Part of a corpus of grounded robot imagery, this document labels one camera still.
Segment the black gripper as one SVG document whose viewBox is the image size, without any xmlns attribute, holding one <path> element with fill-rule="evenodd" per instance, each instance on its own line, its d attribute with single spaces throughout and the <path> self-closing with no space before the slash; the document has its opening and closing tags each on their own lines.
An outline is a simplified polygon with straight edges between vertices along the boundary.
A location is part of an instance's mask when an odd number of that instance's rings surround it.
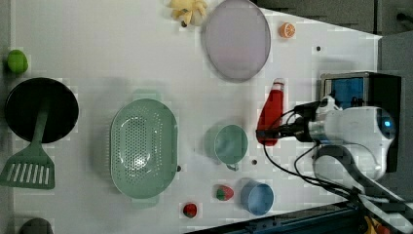
<svg viewBox="0 0 413 234">
<path fill-rule="evenodd" d="M 298 114 L 299 117 L 292 124 L 278 126 L 273 129 L 256 130 L 256 136 L 264 139 L 295 137 L 301 142 L 312 142 L 309 124 L 316 119 L 318 107 L 319 101 L 296 105 L 293 108 L 293 113 Z"/>
</svg>

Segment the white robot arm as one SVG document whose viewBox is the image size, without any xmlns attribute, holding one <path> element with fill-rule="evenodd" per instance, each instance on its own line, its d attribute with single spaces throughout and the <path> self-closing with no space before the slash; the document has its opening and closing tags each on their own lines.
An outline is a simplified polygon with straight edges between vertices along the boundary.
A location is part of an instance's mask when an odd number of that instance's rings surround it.
<svg viewBox="0 0 413 234">
<path fill-rule="evenodd" d="M 295 106 L 297 119 L 278 117 L 256 130 L 263 143 L 284 137 L 312 142 L 314 175 L 303 180 L 362 207 L 402 234 L 412 234 L 412 204 L 377 182 L 387 166 L 396 137 L 392 116 L 377 106 L 343 109 L 325 97 Z"/>
</svg>

